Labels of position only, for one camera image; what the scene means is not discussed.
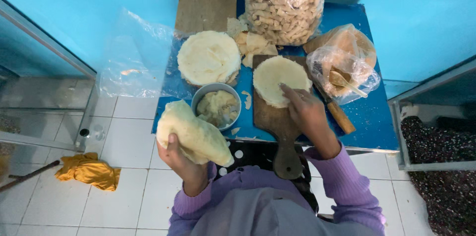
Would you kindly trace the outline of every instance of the wooden cutting board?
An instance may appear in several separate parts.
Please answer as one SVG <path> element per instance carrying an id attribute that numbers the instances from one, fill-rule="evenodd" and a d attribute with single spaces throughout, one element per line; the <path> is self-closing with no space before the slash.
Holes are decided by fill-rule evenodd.
<path id="1" fill-rule="evenodd" d="M 255 55 L 253 57 L 253 71 L 261 62 L 274 55 Z M 283 56 L 293 60 L 304 67 L 307 77 L 311 78 L 306 65 L 306 57 Z M 277 109 L 266 104 L 253 90 L 253 122 L 256 127 L 270 132 L 278 143 L 278 149 L 273 161 L 273 169 L 277 176 L 283 179 L 301 177 L 302 165 L 294 149 L 294 142 L 301 135 L 301 130 L 296 126 L 289 115 L 289 109 Z"/>
<path id="2" fill-rule="evenodd" d="M 237 0 L 178 0 L 175 29 L 181 32 L 227 31 L 237 17 Z"/>

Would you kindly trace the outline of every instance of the clear plastic bag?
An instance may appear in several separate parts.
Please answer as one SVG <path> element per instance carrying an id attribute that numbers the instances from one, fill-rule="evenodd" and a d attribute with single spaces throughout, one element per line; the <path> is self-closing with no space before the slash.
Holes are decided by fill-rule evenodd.
<path id="1" fill-rule="evenodd" d="M 245 0 L 252 31 L 276 45 L 302 45 L 317 31 L 324 0 Z"/>
<path id="2" fill-rule="evenodd" d="M 189 35 L 123 9 L 104 51 L 99 95 L 192 99 L 197 87 L 182 79 L 177 63 Z"/>
<path id="3" fill-rule="evenodd" d="M 374 45 L 354 25 L 336 27 L 312 39 L 306 46 L 306 52 L 310 48 L 315 49 L 306 59 L 310 73 L 339 105 L 352 102 L 361 96 L 346 87 L 331 84 L 331 70 L 338 72 L 347 82 L 367 94 L 378 88 L 380 76 L 374 70 L 377 62 Z"/>

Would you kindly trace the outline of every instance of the glass panel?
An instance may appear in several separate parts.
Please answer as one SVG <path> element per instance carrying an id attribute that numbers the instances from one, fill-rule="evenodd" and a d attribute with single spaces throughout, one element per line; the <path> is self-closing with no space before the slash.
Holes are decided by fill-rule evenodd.
<path id="1" fill-rule="evenodd" d="M 30 35 L 0 16 L 0 131 L 74 144 L 94 85 Z M 49 148 L 16 146 L 14 157 L 39 162 Z"/>

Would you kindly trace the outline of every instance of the wooden spoon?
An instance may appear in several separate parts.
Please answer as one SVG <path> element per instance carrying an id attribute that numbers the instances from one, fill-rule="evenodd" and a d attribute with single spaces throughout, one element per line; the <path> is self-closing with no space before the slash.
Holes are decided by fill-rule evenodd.
<path id="1" fill-rule="evenodd" d="M 357 87 L 354 85 L 348 83 L 344 77 L 342 77 L 341 74 L 335 71 L 330 71 L 329 72 L 329 82 L 333 85 L 339 85 L 343 87 L 347 87 L 350 90 L 352 90 L 354 93 L 360 95 L 363 98 L 366 98 L 368 94 L 364 93 L 363 91 L 359 90 Z"/>

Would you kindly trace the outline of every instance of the lavender sweater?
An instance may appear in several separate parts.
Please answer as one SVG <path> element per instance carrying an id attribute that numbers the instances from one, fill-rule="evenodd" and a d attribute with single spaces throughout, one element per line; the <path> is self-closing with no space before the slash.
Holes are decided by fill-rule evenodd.
<path id="1" fill-rule="evenodd" d="M 377 235 L 384 235 L 385 218 L 378 200 L 369 190 L 369 179 L 359 174 L 350 160 L 344 147 L 335 158 L 325 161 L 318 160 L 314 148 L 305 152 L 306 157 L 317 168 L 322 176 L 326 196 L 333 198 L 336 206 L 334 222 L 348 224 L 359 223 L 373 230 Z M 217 181 L 216 166 L 208 164 L 208 186 L 197 196 L 187 196 L 183 189 L 175 196 L 172 216 L 170 218 L 169 235 L 182 235 L 191 231 L 197 221 L 210 209 L 216 207 L 233 189 L 256 189 L 271 187 L 285 190 L 296 195 L 297 202 L 305 205 L 313 212 L 306 200 L 301 196 L 294 184 L 289 180 L 278 178 L 274 172 L 259 169 L 257 166 L 244 166 L 243 171 L 234 170 Z"/>

